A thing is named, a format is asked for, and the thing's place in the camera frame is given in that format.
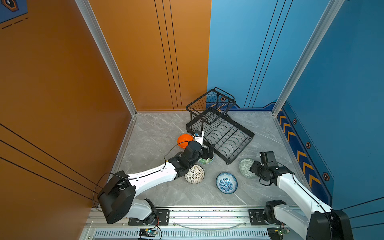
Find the green geometric pattern bowl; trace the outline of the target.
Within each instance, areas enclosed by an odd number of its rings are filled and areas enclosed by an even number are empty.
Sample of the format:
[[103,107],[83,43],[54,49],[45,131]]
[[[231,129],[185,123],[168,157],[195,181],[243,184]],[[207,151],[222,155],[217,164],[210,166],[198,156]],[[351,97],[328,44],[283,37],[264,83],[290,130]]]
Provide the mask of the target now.
[[250,171],[251,166],[253,165],[255,161],[252,159],[243,159],[241,160],[239,164],[239,169],[241,174],[246,178],[256,178],[257,176]]

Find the black wire dish rack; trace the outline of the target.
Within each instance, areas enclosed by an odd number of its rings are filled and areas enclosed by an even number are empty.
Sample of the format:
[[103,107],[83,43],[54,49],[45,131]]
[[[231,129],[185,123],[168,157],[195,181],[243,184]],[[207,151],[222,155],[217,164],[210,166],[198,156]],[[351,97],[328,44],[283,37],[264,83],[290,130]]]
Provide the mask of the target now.
[[214,153],[230,165],[253,140],[255,134],[229,116],[235,97],[215,87],[186,106],[191,120],[188,133],[203,131],[203,143],[214,146]]

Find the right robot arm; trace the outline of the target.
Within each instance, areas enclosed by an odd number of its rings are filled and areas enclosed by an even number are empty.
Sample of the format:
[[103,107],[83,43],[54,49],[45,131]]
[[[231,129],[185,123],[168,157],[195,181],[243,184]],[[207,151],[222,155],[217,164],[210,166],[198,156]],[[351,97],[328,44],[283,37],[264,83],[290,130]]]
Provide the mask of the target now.
[[261,152],[250,172],[260,181],[268,182],[284,191],[303,212],[293,211],[281,200],[266,202],[263,218],[269,225],[287,224],[305,240],[352,240],[350,219],[342,210],[334,210],[302,185],[295,174],[280,165],[272,151]]

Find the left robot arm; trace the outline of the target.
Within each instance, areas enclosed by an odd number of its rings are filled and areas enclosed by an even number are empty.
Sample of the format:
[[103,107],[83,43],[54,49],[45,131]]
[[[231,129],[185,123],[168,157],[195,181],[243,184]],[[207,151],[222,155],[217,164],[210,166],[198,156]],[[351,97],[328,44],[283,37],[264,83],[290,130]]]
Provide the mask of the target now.
[[121,219],[136,218],[145,224],[151,224],[157,214],[154,204],[149,199],[139,200],[137,196],[160,184],[179,179],[186,175],[200,159],[214,156],[215,145],[204,146],[197,141],[190,141],[183,152],[176,154],[161,166],[127,175],[124,171],[112,174],[111,179],[98,193],[105,219],[109,225]]

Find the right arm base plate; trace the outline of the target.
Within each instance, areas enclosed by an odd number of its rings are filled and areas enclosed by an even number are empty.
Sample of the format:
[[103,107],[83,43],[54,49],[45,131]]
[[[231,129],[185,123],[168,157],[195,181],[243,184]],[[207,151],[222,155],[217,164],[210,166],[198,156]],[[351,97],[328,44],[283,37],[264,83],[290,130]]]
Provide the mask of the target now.
[[256,225],[268,225],[268,226],[282,226],[284,223],[278,221],[275,215],[271,211],[262,209],[250,209],[248,210],[250,222],[252,226]]

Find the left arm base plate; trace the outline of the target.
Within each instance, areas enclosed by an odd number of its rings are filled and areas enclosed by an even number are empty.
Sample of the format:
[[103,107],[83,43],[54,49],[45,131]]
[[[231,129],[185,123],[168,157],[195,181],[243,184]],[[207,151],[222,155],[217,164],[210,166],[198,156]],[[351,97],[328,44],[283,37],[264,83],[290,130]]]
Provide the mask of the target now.
[[167,226],[169,224],[170,210],[156,210],[144,220],[129,218],[129,226]]

